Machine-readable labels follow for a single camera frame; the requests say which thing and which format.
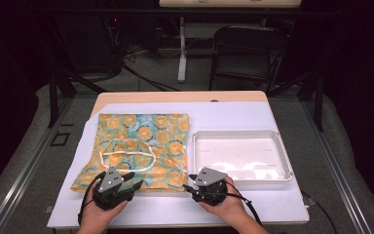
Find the white table leg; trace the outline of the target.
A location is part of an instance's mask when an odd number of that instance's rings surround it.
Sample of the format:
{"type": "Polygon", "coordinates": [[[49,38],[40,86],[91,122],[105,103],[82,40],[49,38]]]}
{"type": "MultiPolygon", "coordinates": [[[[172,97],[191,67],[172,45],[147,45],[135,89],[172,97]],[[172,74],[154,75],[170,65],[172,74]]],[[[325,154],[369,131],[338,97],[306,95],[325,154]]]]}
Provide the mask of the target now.
{"type": "Polygon", "coordinates": [[[179,83],[184,83],[186,81],[186,67],[187,67],[186,40],[185,40],[185,32],[184,32],[184,18],[180,19],[179,26],[180,26],[180,28],[179,28],[180,58],[179,58],[177,81],[179,83]]]}

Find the black metal stand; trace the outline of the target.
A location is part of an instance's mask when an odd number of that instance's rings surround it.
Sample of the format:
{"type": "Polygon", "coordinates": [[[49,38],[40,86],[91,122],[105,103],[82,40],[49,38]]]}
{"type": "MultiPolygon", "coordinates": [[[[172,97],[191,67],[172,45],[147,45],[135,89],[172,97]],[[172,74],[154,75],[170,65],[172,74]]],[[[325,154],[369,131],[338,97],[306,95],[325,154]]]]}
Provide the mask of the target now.
{"type": "Polygon", "coordinates": [[[51,65],[51,75],[49,76],[49,87],[50,87],[50,108],[51,118],[49,128],[51,128],[58,119],[58,94],[57,91],[61,91],[67,98],[74,98],[76,96],[76,90],[72,85],[70,79],[77,81],[78,83],[90,88],[98,94],[104,93],[105,90],[94,84],[93,82],[85,79],[69,69],[60,68],[58,65],[51,65]]]}
{"type": "Polygon", "coordinates": [[[314,108],[314,123],[318,129],[322,132],[322,104],[323,104],[323,86],[324,79],[322,77],[323,69],[318,65],[311,71],[289,81],[277,88],[274,88],[268,93],[268,97],[277,96],[280,93],[290,89],[297,83],[302,82],[302,88],[297,94],[300,101],[308,101],[311,96],[315,96],[315,108],[314,108]]]}

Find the aluminium floor rail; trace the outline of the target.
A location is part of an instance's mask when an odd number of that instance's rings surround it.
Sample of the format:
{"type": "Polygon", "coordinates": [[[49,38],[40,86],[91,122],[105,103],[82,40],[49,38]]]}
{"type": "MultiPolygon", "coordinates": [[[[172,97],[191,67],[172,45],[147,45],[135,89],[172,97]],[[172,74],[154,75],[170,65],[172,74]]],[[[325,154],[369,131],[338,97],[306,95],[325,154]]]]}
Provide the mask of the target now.
{"type": "Polygon", "coordinates": [[[322,150],[324,151],[324,159],[327,163],[328,169],[331,173],[332,179],[338,189],[338,192],[342,198],[342,201],[345,205],[345,208],[351,218],[351,221],[355,227],[357,234],[372,234],[371,228],[368,225],[366,218],[358,205],[358,202],[355,198],[355,195],[349,186],[345,175],[338,163],[338,160],[333,153],[330,144],[327,141],[327,138],[322,132],[314,119],[314,110],[311,107],[308,101],[301,101],[300,102],[305,115],[308,118],[308,122],[311,125],[311,128],[314,130],[315,135],[321,145],[322,150]]]}
{"type": "Polygon", "coordinates": [[[16,209],[28,184],[38,169],[46,148],[55,137],[60,121],[67,114],[73,98],[60,102],[57,119],[50,123],[50,104],[40,99],[34,119],[10,162],[0,175],[0,233],[16,209]]]}

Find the lemon print cloth bag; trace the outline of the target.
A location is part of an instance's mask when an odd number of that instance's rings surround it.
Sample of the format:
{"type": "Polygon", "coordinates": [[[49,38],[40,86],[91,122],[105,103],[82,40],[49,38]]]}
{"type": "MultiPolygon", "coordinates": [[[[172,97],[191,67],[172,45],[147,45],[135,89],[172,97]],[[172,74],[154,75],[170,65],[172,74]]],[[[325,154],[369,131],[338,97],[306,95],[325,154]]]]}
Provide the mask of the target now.
{"type": "Polygon", "coordinates": [[[180,192],[187,182],[189,116],[172,114],[98,115],[92,156],[71,189],[84,191],[95,176],[115,168],[133,174],[125,188],[142,192],[180,192]]]}

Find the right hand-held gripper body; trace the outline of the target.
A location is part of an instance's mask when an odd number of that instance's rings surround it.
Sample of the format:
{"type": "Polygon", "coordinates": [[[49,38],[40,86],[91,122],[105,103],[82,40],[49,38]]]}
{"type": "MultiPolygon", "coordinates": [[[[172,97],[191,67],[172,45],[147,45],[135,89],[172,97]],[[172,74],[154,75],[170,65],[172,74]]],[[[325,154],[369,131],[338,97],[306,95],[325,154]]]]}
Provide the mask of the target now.
{"type": "Polygon", "coordinates": [[[197,195],[193,195],[196,202],[204,202],[211,206],[221,204],[228,192],[225,173],[210,168],[202,168],[194,184],[198,186],[197,195]]]}

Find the white plastic tray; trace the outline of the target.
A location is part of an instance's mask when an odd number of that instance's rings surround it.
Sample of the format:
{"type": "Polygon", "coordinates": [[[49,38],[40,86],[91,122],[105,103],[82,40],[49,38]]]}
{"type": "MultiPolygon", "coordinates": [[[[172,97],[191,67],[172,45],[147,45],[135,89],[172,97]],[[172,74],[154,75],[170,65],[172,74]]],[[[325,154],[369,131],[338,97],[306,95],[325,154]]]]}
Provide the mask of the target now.
{"type": "Polygon", "coordinates": [[[196,174],[210,168],[240,185],[280,184],[294,176],[281,135],[272,130],[198,131],[193,165],[196,174]]]}

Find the person's left hand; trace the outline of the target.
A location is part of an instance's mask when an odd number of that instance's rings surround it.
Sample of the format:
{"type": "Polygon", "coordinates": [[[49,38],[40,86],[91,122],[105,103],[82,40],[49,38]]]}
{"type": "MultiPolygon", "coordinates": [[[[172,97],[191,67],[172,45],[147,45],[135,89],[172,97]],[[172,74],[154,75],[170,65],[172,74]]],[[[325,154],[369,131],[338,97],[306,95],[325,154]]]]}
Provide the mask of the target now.
{"type": "Polygon", "coordinates": [[[96,205],[93,201],[93,196],[94,193],[92,191],[87,196],[80,227],[89,227],[99,230],[106,229],[110,221],[119,215],[128,204],[128,201],[124,201],[114,209],[105,211],[96,205]]]}

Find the person's right hand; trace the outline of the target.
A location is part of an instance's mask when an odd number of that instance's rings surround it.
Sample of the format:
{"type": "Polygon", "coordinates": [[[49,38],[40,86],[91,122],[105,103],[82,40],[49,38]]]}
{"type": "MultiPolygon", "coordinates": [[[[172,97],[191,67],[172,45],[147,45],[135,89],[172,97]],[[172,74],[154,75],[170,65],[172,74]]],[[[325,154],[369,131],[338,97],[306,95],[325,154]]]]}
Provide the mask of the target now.
{"type": "Polygon", "coordinates": [[[214,207],[204,202],[200,202],[199,205],[208,213],[218,216],[234,228],[253,221],[239,198],[227,196],[221,204],[214,207]]]}

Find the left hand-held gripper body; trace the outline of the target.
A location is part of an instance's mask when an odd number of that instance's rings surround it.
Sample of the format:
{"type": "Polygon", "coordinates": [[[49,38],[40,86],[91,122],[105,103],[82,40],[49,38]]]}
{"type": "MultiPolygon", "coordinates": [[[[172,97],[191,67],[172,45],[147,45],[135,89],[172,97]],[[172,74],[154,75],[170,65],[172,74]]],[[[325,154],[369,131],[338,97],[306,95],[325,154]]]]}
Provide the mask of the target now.
{"type": "Polygon", "coordinates": [[[109,211],[117,207],[123,201],[131,201],[133,196],[126,196],[120,191],[122,186],[121,174],[113,167],[110,167],[104,178],[96,186],[93,193],[93,200],[103,210],[109,211]]]}

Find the black folding chair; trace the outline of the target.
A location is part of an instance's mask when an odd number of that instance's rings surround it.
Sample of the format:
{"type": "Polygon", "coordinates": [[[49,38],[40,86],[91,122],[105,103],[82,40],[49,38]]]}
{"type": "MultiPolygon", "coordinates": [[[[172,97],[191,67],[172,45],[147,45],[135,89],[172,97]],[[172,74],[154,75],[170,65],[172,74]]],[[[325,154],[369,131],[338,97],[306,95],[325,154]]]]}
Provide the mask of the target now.
{"type": "Polygon", "coordinates": [[[228,25],[213,36],[208,88],[216,77],[266,83],[268,94],[275,85],[288,36],[280,29],[228,25]]]}

